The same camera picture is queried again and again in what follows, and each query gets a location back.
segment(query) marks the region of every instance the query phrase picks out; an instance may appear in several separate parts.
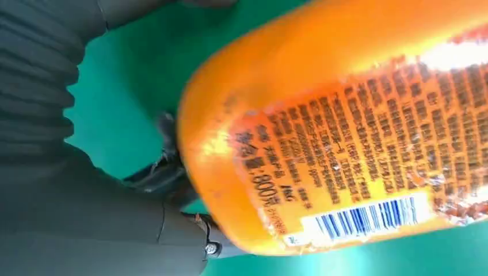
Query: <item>orange label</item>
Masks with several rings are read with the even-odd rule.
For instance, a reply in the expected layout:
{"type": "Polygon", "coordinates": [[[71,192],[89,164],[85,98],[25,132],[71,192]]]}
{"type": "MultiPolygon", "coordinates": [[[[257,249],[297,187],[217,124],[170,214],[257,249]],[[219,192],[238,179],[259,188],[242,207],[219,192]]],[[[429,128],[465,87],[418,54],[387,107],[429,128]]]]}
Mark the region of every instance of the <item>orange label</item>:
{"type": "Polygon", "coordinates": [[[236,121],[264,227],[311,252],[484,219],[488,42],[468,34],[236,121]]]}

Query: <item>orange bottle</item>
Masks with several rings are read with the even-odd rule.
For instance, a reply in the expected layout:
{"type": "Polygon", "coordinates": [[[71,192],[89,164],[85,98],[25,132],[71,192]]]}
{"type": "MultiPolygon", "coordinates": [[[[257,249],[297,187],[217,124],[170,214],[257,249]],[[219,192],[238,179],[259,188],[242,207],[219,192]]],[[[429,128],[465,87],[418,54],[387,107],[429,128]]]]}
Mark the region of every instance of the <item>orange bottle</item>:
{"type": "Polygon", "coordinates": [[[488,1],[315,1],[223,49],[179,113],[225,234],[297,255],[488,213],[488,1]]]}

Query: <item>barcode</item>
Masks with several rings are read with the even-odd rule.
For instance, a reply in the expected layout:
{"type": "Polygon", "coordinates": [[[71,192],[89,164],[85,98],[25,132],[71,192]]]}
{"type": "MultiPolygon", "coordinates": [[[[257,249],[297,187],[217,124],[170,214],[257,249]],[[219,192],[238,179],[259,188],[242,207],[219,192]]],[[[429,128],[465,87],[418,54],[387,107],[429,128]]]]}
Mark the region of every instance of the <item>barcode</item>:
{"type": "Polygon", "coordinates": [[[302,219],[304,230],[327,242],[362,239],[425,221],[429,213],[424,194],[396,198],[302,219]]]}

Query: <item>green surface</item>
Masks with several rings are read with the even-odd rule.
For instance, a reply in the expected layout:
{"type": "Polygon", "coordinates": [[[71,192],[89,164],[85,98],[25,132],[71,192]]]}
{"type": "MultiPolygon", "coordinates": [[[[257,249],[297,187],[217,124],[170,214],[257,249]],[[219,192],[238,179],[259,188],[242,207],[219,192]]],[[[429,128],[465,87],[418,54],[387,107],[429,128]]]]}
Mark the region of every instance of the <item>green surface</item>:
{"type": "MultiPolygon", "coordinates": [[[[173,5],[97,39],[88,47],[79,83],[70,89],[77,102],[66,112],[75,123],[69,141],[117,177],[147,165],[159,156],[155,115],[176,110],[198,65],[303,2],[241,0],[217,11],[173,5]]],[[[326,254],[213,260],[203,275],[486,275],[487,247],[488,224],[478,224],[326,254]]]]}

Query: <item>green table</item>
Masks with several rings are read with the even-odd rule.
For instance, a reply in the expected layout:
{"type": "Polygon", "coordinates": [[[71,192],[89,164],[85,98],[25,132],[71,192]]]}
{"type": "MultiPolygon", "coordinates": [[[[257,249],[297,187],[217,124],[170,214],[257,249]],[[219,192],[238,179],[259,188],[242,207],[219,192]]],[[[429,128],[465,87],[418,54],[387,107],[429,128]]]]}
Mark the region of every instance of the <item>green table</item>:
{"type": "MultiPolygon", "coordinates": [[[[230,10],[171,5],[97,39],[70,91],[75,123],[69,142],[108,173],[124,177],[159,156],[154,128],[160,110],[176,110],[192,72],[240,35],[304,0],[241,0],[230,10]]],[[[201,203],[190,207],[204,212],[201,203]]],[[[290,258],[240,256],[213,260],[213,275],[486,275],[488,224],[290,258]]]]}

